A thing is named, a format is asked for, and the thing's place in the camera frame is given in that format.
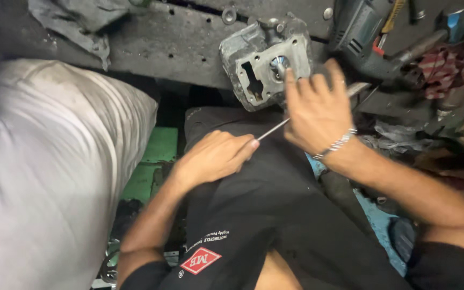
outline power drill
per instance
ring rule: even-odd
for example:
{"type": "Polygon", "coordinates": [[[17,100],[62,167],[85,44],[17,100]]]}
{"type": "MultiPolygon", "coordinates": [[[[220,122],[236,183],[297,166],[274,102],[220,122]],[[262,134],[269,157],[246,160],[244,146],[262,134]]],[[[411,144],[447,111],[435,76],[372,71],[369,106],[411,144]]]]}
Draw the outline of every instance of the power drill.
{"type": "Polygon", "coordinates": [[[400,84],[420,88],[424,83],[420,69],[402,68],[448,37],[447,30],[436,31],[410,48],[390,59],[373,51],[373,42],[379,35],[391,12],[393,0],[338,0],[342,2],[328,49],[340,54],[359,73],[383,81],[387,85],[400,84]]]}

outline black t-shirt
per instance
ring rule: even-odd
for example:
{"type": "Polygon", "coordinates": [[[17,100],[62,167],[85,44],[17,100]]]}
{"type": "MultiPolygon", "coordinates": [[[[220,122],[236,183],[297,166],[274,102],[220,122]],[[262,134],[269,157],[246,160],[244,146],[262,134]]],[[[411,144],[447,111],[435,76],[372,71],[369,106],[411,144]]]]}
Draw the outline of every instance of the black t-shirt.
{"type": "MultiPolygon", "coordinates": [[[[260,136],[279,121],[227,114],[191,112],[188,147],[213,129],[260,136]]],[[[321,193],[305,154],[282,131],[264,139],[240,173],[203,184],[188,198],[183,262],[173,269],[148,263],[121,290],[253,290],[270,249],[304,289],[464,289],[464,249],[449,245],[418,245],[408,276],[401,277],[383,248],[321,193]]]]}

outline wristband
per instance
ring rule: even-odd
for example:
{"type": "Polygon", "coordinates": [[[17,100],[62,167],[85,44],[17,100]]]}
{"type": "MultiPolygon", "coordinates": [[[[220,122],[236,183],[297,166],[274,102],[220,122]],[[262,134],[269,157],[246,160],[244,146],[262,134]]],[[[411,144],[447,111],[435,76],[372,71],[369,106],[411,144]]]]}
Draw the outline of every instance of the wristband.
{"type": "Polygon", "coordinates": [[[331,151],[338,151],[347,143],[350,138],[357,133],[357,130],[355,128],[349,129],[349,131],[343,135],[343,137],[339,138],[336,142],[332,143],[332,145],[325,149],[322,153],[316,154],[313,156],[314,160],[321,160],[323,159],[327,154],[329,154],[331,151]]]}

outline left hand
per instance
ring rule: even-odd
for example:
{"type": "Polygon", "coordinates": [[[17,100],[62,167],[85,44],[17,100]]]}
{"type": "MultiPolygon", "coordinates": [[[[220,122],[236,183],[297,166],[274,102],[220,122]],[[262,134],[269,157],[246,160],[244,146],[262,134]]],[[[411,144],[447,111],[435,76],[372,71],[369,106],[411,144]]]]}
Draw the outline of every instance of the left hand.
{"type": "Polygon", "coordinates": [[[234,137],[216,130],[207,134],[175,164],[172,175],[190,190],[239,172],[259,147],[254,135],[234,137]]]}

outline forearm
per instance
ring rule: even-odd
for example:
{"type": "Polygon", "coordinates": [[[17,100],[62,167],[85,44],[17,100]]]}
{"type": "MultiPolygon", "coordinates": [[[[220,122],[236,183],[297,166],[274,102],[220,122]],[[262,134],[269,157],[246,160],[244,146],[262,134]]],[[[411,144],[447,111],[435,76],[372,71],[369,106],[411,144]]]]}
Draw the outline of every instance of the forearm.
{"type": "Polygon", "coordinates": [[[180,201],[191,188],[171,175],[158,194],[139,214],[121,243],[118,261],[118,288],[142,265],[163,260],[164,245],[180,201]]]}
{"type": "Polygon", "coordinates": [[[357,139],[334,154],[330,166],[335,171],[386,194],[426,223],[464,227],[464,196],[456,190],[384,158],[357,139]]]}
{"type": "Polygon", "coordinates": [[[126,234],[121,243],[121,252],[162,249],[180,201],[189,190],[180,178],[170,175],[126,234]]]}

